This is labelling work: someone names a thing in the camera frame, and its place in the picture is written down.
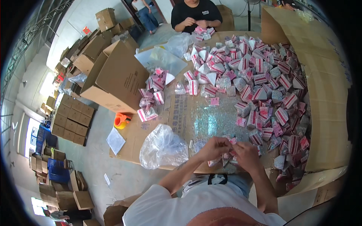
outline black t-shirt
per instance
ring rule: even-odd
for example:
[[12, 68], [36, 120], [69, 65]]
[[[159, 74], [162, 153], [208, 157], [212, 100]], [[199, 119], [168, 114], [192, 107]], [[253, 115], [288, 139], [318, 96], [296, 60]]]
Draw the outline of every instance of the black t-shirt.
[[[188, 17], [194, 18], [195, 20], [219, 20], [221, 23], [223, 22], [220, 11], [210, 0], [200, 0], [199, 5], [195, 8], [187, 6], [185, 2], [176, 4], [172, 9], [171, 14], [172, 28], [175, 29], [176, 25], [183, 22]], [[188, 32], [191, 34], [191, 32], [193, 32], [196, 27], [197, 24], [187, 26], [183, 32]]]

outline concrete floor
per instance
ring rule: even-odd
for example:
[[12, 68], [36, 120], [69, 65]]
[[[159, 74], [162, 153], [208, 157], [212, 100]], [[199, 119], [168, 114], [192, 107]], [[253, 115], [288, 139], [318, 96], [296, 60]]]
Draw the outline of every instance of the concrete floor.
[[[247, 17], [235, 18], [236, 30], [247, 30]], [[260, 19], [252, 18], [251, 30], [261, 31]], [[145, 33], [140, 39], [140, 48], [159, 44], [167, 41], [175, 31], [170, 24], [160, 26], [154, 35]], [[86, 104], [93, 105], [89, 100], [81, 99]], [[95, 205], [94, 215], [103, 224], [103, 213], [107, 206], [116, 200], [146, 191], [152, 184], [157, 183], [167, 170], [146, 170], [142, 166], [109, 157], [109, 146], [106, 142], [109, 132], [113, 127], [115, 113], [104, 107], [99, 107], [96, 112], [86, 147], [74, 144], [68, 140], [59, 138], [59, 150], [67, 155], [67, 159], [73, 161], [75, 169], [82, 171], [88, 183], [89, 192]], [[104, 179], [107, 174], [111, 184], [108, 186]], [[314, 202], [317, 190], [279, 197], [278, 206], [280, 216], [289, 221]], [[253, 186], [250, 192], [250, 202], [256, 206], [256, 192]]]

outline woman in jeans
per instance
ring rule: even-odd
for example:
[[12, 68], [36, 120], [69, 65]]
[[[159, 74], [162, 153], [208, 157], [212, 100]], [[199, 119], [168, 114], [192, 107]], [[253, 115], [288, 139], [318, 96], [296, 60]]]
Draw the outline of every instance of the woman in jeans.
[[149, 30], [150, 34], [153, 34], [159, 25], [145, 0], [133, 0], [132, 6], [138, 11], [140, 19], [146, 26], [146, 29]]

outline white t-shirt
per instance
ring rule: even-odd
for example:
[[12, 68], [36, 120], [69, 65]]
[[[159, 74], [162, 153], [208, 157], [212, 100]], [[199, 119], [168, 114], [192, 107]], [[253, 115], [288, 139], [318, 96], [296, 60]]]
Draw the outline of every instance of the white t-shirt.
[[166, 188], [154, 184], [127, 209], [122, 217], [123, 224], [125, 226], [185, 226], [198, 214], [221, 207], [234, 207], [254, 220], [269, 226], [286, 223], [275, 213], [265, 214], [258, 210], [233, 187], [237, 187], [236, 185], [230, 182], [227, 185], [208, 185], [204, 182], [190, 189], [181, 198], [172, 199]]

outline metal truss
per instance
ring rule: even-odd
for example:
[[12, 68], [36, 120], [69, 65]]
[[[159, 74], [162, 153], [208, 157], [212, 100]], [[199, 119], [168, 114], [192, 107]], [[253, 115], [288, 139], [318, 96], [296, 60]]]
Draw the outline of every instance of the metal truss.
[[55, 17], [65, 12], [71, 6], [73, 1], [74, 0], [68, 0], [62, 5], [59, 5], [56, 9], [50, 11], [44, 18], [40, 19], [36, 24], [25, 26], [19, 36], [19, 39], [15, 43], [12, 56], [5, 71], [4, 81], [1, 84], [1, 109], [3, 107], [4, 97], [6, 89], [10, 83], [10, 79], [14, 74], [15, 68], [18, 66], [21, 58], [25, 54], [25, 51], [28, 49], [34, 39], [43, 31], [43, 29], [46, 28]]

